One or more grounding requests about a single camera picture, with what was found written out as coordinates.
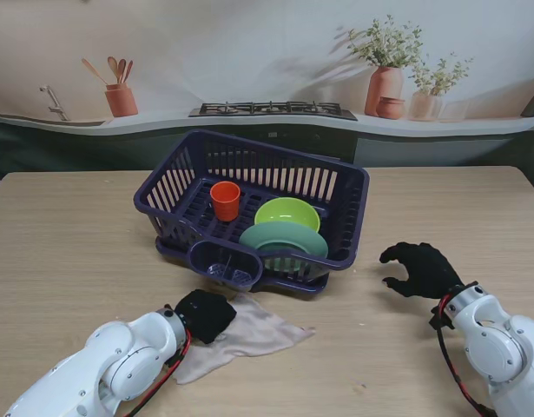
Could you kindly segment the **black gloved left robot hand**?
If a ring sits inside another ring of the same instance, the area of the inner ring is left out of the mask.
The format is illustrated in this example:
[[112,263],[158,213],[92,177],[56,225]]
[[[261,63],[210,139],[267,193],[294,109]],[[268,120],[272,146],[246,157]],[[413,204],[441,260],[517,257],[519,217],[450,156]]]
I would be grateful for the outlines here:
[[224,295],[196,289],[181,299],[174,309],[193,338],[208,345],[227,329],[236,310]]

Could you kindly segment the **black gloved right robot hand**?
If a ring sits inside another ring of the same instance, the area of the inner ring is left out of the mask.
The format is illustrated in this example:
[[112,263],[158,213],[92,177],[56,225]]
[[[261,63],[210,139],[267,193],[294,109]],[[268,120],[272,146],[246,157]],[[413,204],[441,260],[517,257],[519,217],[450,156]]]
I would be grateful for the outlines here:
[[455,288],[464,286],[452,265],[432,245],[421,242],[399,242],[387,248],[379,257],[381,263],[397,261],[408,274],[405,281],[386,277],[386,286],[404,297],[419,296],[439,300]]

